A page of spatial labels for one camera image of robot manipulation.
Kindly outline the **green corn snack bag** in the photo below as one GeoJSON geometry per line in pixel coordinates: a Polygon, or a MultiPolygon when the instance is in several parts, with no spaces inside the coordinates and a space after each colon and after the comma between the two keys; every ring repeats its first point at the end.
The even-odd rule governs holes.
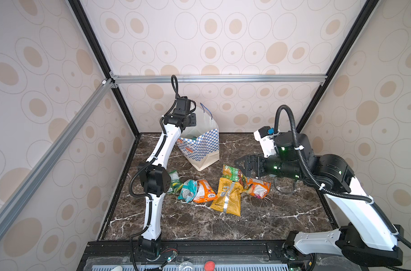
{"type": "Polygon", "coordinates": [[[244,176],[238,168],[230,167],[225,164],[222,167],[222,177],[240,184],[244,181],[244,176]]]}

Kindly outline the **yellow snack bag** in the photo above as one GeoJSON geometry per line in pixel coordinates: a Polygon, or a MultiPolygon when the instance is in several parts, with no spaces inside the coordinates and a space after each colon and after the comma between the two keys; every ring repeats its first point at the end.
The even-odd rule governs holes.
{"type": "Polygon", "coordinates": [[[228,178],[221,177],[217,198],[211,204],[211,209],[225,214],[241,216],[241,194],[244,187],[228,178]]]}

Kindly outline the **orange Fox's candy bag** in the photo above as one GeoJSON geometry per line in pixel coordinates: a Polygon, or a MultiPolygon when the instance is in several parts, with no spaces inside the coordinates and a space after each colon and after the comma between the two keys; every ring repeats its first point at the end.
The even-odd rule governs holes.
{"type": "Polygon", "coordinates": [[[197,181],[197,193],[193,199],[195,203],[205,203],[217,199],[217,194],[207,180],[197,181]]]}

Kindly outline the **green Fox's spring tea bag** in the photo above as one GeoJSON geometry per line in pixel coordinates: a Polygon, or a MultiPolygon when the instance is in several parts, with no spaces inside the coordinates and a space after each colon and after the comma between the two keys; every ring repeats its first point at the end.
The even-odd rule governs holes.
{"type": "Polygon", "coordinates": [[[178,172],[177,171],[171,171],[169,173],[169,176],[171,178],[170,182],[170,187],[168,189],[168,194],[176,194],[179,193],[180,190],[182,189],[183,183],[181,183],[178,172]]]}

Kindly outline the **teal snack bag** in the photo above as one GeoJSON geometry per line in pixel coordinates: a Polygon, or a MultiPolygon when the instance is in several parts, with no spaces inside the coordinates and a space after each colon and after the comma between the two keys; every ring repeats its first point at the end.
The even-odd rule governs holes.
{"type": "Polygon", "coordinates": [[[178,196],[179,200],[183,200],[186,203],[193,201],[197,194],[197,181],[187,180],[183,183],[181,192],[178,196]]]}

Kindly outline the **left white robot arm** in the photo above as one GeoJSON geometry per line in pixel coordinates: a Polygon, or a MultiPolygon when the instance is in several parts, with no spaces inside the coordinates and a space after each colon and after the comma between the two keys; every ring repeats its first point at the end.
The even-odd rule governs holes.
{"type": "Polygon", "coordinates": [[[161,251],[162,204],[171,185],[167,171],[169,157],[182,132],[196,125],[196,108],[191,107],[196,102],[179,94],[176,75],[171,76],[171,85],[175,99],[171,108],[160,118],[161,136],[149,158],[139,163],[129,184],[129,194],[133,198],[146,200],[143,229],[133,234],[132,238],[138,237],[138,251],[152,257],[159,257],[161,251]]]}

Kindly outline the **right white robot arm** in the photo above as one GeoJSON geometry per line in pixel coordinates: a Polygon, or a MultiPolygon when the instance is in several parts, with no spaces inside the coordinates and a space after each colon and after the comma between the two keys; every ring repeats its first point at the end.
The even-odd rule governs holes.
{"type": "Polygon", "coordinates": [[[278,107],[276,120],[282,112],[289,118],[290,130],[281,132],[278,125],[260,128],[255,139],[263,152],[237,159],[236,167],[247,178],[270,175],[303,182],[334,202],[349,224],[317,233],[292,231],[279,253],[290,261],[304,255],[329,254],[343,256],[359,266],[402,270],[401,247],[411,250],[403,228],[389,220],[342,157],[314,154],[308,137],[297,131],[289,106],[278,107]]]}

